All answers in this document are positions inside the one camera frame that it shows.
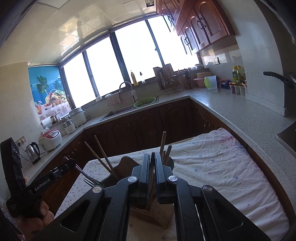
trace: rice cooker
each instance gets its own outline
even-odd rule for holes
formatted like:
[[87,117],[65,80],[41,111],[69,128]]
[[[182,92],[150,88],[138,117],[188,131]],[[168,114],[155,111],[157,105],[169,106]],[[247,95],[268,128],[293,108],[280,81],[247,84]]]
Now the rice cooker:
[[55,149],[62,142],[62,135],[59,130],[52,129],[43,133],[38,141],[45,151],[50,151]]
[[73,122],[76,122],[77,126],[81,126],[86,123],[86,117],[81,107],[75,108],[74,110],[70,111],[69,114],[70,118]]

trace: human hand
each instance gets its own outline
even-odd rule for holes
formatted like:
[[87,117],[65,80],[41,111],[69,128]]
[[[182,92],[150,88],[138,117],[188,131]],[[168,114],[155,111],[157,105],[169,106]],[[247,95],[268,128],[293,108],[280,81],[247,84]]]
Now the human hand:
[[23,218],[19,221],[20,228],[25,235],[26,241],[30,241],[33,238],[33,231],[42,230],[46,225],[54,220],[53,213],[48,209],[48,205],[45,203],[45,201],[41,200],[40,213],[43,215],[42,219]]

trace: dish rack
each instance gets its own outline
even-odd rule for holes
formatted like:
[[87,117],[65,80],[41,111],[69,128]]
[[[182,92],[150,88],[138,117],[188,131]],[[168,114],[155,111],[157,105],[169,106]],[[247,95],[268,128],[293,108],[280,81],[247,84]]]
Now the dish rack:
[[162,68],[154,67],[153,70],[161,91],[175,91],[181,86],[179,82],[179,74],[175,75],[171,64],[166,64]]

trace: wooden knife block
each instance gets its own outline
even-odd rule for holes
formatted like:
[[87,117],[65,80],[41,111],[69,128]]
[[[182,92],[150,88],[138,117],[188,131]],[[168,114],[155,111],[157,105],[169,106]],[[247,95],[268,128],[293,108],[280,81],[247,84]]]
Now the wooden knife block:
[[[167,163],[167,166],[173,166],[173,161]],[[129,156],[124,156],[121,158],[119,164],[114,167],[114,170],[117,172],[121,179],[126,178],[132,174],[133,168],[139,166],[132,158]],[[104,187],[111,187],[116,185],[117,180],[112,175],[109,175],[105,178],[102,183]],[[130,208],[130,215],[152,223],[163,228],[167,228],[172,216],[174,214],[174,205],[173,204],[159,204],[157,199],[155,199],[151,205],[150,210],[145,210],[145,207],[133,206]]]

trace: faucet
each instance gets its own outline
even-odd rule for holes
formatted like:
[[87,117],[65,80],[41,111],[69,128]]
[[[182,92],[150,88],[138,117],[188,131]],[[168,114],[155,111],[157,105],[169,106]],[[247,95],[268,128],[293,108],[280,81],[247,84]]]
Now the faucet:
[[121,93],[121,86],[122,86],[122,84],[129,84],[130,86],[131,86],[131,94],[132,94],[132,96],[133,96],[133,100],[135,101],[135,103],[136,103],[136,101],[138,100],[138,97],[137,97],[137,94],[136,94],[136,92],[135,92],[135,90],[133,89],[133,86],[131,85],[131,83],[130,82],[127,82],[127,81],[125,81],[125,82],[122,82],[121,84],[120,84],[120,86],[119,86],[119,93]]

